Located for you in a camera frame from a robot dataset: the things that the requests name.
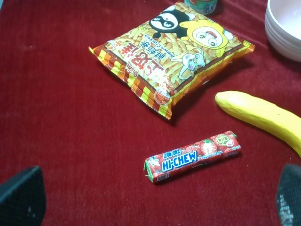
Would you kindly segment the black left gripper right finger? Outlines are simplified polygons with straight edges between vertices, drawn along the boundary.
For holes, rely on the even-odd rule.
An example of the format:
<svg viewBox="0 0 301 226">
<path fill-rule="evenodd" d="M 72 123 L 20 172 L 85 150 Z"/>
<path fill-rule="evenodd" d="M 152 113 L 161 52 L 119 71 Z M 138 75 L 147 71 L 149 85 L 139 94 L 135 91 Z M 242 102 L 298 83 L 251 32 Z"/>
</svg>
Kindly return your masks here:
<svg viewBox="0 0 301 226">
<path fill-rule="evenodd" d="M 284 166 L 276 194 L 276 209 L 283 226 L 301 224 L 301 167 Z"/>
</svg>

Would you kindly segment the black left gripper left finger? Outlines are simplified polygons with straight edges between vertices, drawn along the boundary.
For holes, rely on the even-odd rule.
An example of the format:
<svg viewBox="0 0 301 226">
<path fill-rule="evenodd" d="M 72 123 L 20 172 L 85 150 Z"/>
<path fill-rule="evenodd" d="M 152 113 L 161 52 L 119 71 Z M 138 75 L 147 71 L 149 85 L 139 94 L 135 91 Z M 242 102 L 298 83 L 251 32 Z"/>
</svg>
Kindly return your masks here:
<svg viewBox="0 0 301 226">
<path fill-rule="evenodd" d="M 46 192 L 40 166 L 31 166 L 0 185 L 0 224 L 40 226 L 46 212 Z"/>
</svg>

